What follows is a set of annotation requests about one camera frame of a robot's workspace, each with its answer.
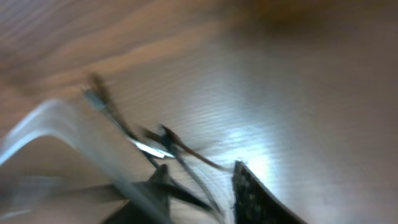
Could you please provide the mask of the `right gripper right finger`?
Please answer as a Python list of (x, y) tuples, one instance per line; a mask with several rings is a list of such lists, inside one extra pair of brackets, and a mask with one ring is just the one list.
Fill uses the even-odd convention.
[(305, 224), (241, 161), (235, 162), (232, 185), (236, 224)]

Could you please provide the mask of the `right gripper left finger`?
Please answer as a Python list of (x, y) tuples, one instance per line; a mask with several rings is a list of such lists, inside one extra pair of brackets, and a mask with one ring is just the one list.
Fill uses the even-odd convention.
[(170, 223), (170, 196), (162, 189), (169, 185), (169, 168), (161, 165), (145, 182), (133, 183), (128, 202), (113, 212), (103, 224)]

